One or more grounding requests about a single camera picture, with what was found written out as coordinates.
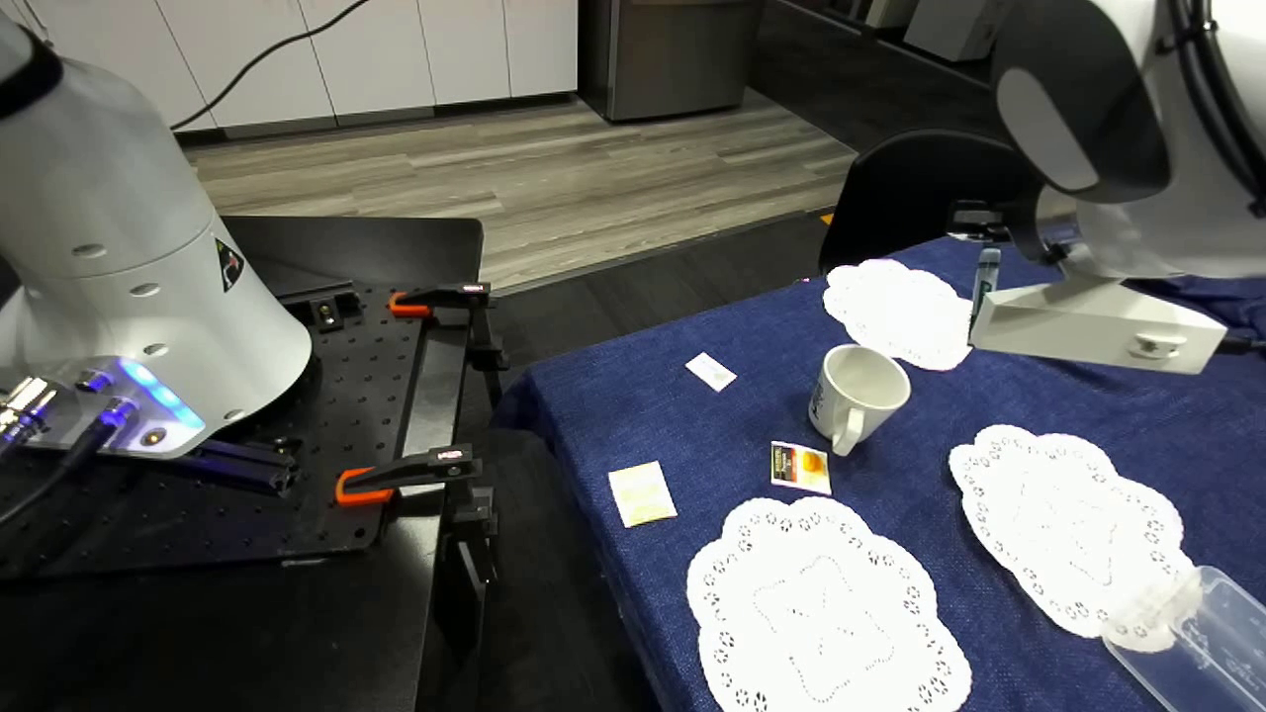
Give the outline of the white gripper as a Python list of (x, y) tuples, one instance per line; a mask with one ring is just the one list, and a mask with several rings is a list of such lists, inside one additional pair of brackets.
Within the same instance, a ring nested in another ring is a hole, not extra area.
[(1118, 281), (993, 290), (969, 316), (969, 347), (1198, 376), (1227, 329)]

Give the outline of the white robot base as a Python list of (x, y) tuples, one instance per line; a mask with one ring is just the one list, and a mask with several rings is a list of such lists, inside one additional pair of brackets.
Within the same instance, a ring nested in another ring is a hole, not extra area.
[(116, 455), (176, 457), (279, 399), (311, 358), (125, 79), (0, 18), (0, 358), (133, 419)]

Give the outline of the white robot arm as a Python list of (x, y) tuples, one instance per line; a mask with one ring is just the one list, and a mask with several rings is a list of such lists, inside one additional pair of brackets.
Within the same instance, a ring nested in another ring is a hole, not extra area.
[(1266, 274), (1266, 0), (1014, 0), (989, 87), (1073, 242), (1019, 225), (1055, 281), (979, 294), (969, 345), (1198, 376), (1227, 329), (1139, 281)]

